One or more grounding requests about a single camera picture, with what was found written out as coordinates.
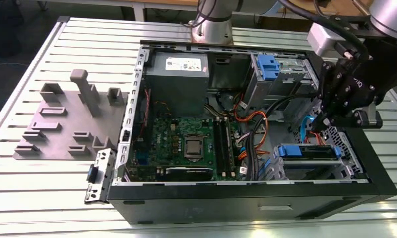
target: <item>slotted aluminum surface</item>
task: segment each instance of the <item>slotted aluminum surface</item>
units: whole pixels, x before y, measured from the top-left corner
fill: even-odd
[[[0,114],[0,235],[109,237],[397,237],[397,196],[361,205],[322,221],[132,226],[110,205],[84,205],[90,161],[16,161],[13,149],[30,122],[44,82],[69,82],[73,69],[89,71],[97,90],[128,92],[141,39],[189,41],[176,24],[72,18],[57,23]],[[234,29],[236,45],[310,47],[304,33]],[[397,96],[378,106],[385,126],[366,136],[397,186]]]

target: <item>metal case frame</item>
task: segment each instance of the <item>metal case frame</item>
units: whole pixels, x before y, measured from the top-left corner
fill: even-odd
[[[250,47],[233,47],[194,43],[162,43],[144,41],[141,44],[173,51],[176,49],[201,51],[208,47],[221,47],[222,51],[253,52],[262,50],[278,52],[277,49]],[[320,58],[313,52],[300,53],[306,55],[313,68],[317,68]],[[144,62],[148,55],[140,49],[138,65],[136,68],[134,85],[140,87]],[[134,92],[130,93],[128,102],[136,103]],[[133,111],[126,107],[122,133],[117,149],[126,150],[130,143]],[[389,175],[382,167],[377,154],[370,146],[361,129],[338,128],[346,135],[360,163],[365,169],[369,183],[348,184],[309,184],[296,182],[292,184],[268,185],[250,183],[249,185],[208,186],[166,186],[148,184],[140,186],[116,186],[117,171],[113,171],[113,182],[106,200],[130,223],[190,223],[250,220],[285,220],[285,219],[321,219],[362,203],[378,202],[397,195],[397,190]],[[116,159],[114,168],[124,162]],[[301,211],[292,216],[289,211]]]

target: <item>motherboard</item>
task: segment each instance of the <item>motherboard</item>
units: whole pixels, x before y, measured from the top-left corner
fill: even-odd
[[[237,127],[226,118],[156,118],[149,150],[132,153],[130,181],[236,180]]]

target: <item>green circuit board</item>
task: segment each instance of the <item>green circuit board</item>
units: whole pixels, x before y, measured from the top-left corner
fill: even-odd
[[[234,130],[234,123],[228,128]],[[185,140],[196,138],[202,140],[202,158],[188,159],[185,157]],[[234,171],[234,155],[229,147],[229,166]],[[140,181],[154,181],[158,168],[164,167],[198,167],[213,169],[213,181],[236,180],[234,174],[217,171],[217,158],[214,151],[213,119],[194,118],[157,118],[153,121],[153,133],[150,149],[148,153],[136,153],[134,161],[138,165],[130,166]]]

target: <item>power supply label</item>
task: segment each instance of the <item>power supply label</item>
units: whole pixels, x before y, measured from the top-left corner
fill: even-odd
[[[201,71],[201,59],[168,57],[166,70]]]

